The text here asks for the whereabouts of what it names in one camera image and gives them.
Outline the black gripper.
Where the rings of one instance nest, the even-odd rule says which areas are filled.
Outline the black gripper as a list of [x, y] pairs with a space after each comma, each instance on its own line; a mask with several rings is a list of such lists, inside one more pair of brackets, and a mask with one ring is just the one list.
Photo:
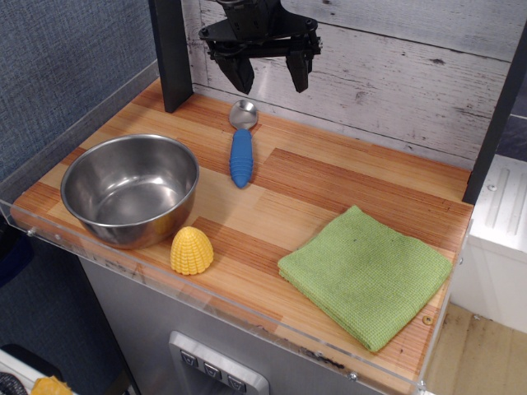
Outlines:
[[286, 56], [297, 92], [308, 88], [312, 59], [321, 53], [317, 20], [289, 12], [279, 1], [220, 1], [226, 18], [203, 27], [198, 37], [231, 84], [249, 94], [254, 70], [249, 58]]

